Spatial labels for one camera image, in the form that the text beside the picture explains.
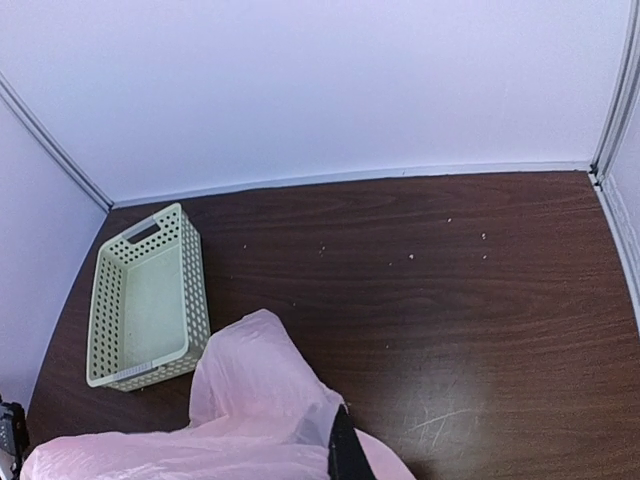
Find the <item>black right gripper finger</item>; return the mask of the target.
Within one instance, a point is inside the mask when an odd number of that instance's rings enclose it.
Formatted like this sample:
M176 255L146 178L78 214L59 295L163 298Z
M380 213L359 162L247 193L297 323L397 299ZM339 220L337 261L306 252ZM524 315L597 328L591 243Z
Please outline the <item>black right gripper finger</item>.
M328 474L331 480L375 479L353 421L344 405L338 408L334 418L328 451Z

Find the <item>pink plastic bag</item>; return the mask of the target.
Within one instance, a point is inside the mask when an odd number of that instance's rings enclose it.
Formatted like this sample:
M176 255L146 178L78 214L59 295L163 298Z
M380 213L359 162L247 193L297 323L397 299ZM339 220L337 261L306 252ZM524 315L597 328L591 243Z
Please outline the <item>pink plastic bag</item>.
M33 450L21 476L330 479L329 437L341 405L281 320L262 309L209 339L193 376L187 427L59 437ZM391 448L356 433L375 479L413 478Z

